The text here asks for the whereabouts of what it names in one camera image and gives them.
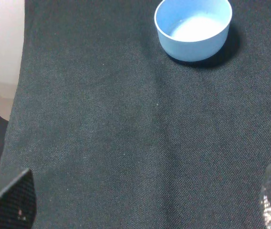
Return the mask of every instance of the small blue cup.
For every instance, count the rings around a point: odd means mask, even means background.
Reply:
[[[231,18],[228,0],[163,0],[155,12],[161,46],[186,62],[217,53],[227,39]]]

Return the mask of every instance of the white wall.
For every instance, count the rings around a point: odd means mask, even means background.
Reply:
[[[24,0],[0,0],[0,115],[9,119],[19,79]]]

